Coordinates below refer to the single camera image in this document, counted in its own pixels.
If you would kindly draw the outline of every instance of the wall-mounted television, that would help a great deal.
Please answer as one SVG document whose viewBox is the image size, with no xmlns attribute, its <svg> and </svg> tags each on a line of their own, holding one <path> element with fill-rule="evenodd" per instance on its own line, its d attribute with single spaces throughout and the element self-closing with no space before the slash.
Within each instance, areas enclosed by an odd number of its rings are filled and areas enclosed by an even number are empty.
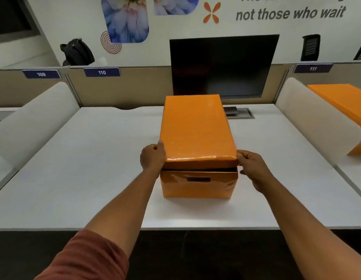
<svg viewBox="0 0 361 280">
<path fill-rule="evenodd" d="M 174 95 L 262 96 L 279 34 L 170 40 Z"/>
</svg>

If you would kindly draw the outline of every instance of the cardboard box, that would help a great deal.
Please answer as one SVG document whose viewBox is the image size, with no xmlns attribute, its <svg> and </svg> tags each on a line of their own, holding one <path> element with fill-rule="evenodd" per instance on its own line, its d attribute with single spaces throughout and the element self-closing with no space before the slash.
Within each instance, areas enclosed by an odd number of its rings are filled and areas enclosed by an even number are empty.
<svg viewBox="0 0 361 280">
<path fill-rule="evenodd" d="M 314 84 L 308 88 L 361 127 L 361 89 L 350 84 Z M 360 155 L 361 142 L 348 155 Z"/>
<path fill-rule="evenodd" d="M 239 162 L 219 95 L 167 96 L 160 139 L 165 198 L 231 198 Z"/>
</svg>

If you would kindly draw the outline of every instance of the black backpack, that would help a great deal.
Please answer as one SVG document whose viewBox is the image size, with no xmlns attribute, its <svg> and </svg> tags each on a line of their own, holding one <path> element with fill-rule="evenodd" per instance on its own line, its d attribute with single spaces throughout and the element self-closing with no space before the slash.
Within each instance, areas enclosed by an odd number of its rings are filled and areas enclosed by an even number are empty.
<svg viewBox="0 0 361 280">
<path fill-rule="evenodd" d="M 65 53 L 66 57 L 66 60 L 62 63 L 63 66 L 88 66 L 95 62 L 90 48 L 81 38 L 73 39 L 68 44 L 61 44 L 60 49 Z"/>
</svg>

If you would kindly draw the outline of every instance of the hand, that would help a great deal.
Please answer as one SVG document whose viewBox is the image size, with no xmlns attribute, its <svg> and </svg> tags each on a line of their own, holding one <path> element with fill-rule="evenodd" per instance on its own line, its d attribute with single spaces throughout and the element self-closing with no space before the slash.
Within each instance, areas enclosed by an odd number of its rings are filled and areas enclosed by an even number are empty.
<svg viewBox="0 0 361 280">
<path fill-rule="evenodd" d="M 276 180 L 261 155 L 247 150 L 238 150 L 238 160 L 243 166 L 240 174 L 247 175 L 259 192 L 262 192 L 265 185 Z"/>
<path fill-rule="evenodd" d="M 150 144 L 143 148 L 140 155 L 140 164 L 143 167 L 143 170 L 152 169 L 160 173 L 164 166 L 165 159 L 166 153 L 164 143 L 160 140 L 158 144 Z"/>
</svg>

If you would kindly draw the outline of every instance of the number sign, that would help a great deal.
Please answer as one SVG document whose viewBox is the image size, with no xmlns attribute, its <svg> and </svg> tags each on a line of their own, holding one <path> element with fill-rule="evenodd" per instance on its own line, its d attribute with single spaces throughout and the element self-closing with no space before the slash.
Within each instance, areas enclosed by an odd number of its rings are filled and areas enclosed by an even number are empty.
<svg viewBox="0 0 361 280">
<path fill-rule="evenodd" d="M 117 67 L 109 68 L 85 68 L 85 75 L 88 78 L 99 78 L 106 76 L 121 76 L 120 69 Z"/>
<path fill-rule="evenodd" d="M 334 64 L 297 64 L 294 74 L 328 73 Z"/>
<path fill-rule="evenodd" d="M 58 70 L 22 70 L 26 78 L 51 79 L 61 78 Z"/>
</svg>

